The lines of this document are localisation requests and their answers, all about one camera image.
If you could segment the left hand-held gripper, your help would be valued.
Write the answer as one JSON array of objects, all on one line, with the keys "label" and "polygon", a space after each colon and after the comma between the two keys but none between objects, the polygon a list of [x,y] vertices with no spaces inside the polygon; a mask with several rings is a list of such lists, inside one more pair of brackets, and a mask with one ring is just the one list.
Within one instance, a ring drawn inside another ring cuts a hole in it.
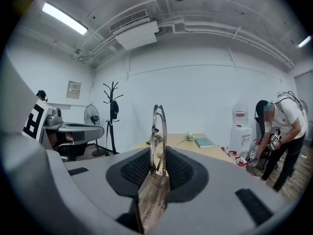
[{"label": "left hand-held gripper", "polygon": [[[0,135],[22,134],[40,140],[46,117],[52,107],[36,96],[23,81],[7,55],[0,61]],[[70,145],[101,138],[104,128],[97,125],[63,122],[59,133],[70,133]]]}]

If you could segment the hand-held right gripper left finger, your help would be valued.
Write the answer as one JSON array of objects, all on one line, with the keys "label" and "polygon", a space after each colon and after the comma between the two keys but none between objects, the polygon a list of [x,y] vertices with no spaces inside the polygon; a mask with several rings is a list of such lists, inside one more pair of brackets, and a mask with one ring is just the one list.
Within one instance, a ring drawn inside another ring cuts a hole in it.
[{"label": "hand-held right gripper left finger", "polygon": [[104,214],[139,233],[139,189],[150,172],[149,148],[91,160],[65,163],[69,171],[87,168],[72,179],[80,191]]}]

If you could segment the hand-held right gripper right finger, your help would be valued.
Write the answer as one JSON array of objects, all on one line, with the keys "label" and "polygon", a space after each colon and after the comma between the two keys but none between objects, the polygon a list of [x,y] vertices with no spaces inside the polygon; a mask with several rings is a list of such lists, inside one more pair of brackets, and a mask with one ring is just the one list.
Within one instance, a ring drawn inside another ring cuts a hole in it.
[{"label": "hand-held right gripper right finger", "polygon": [[286,212],[281,195],[235,164],[170,147],[166,161],[160,235],[268,234]]}]

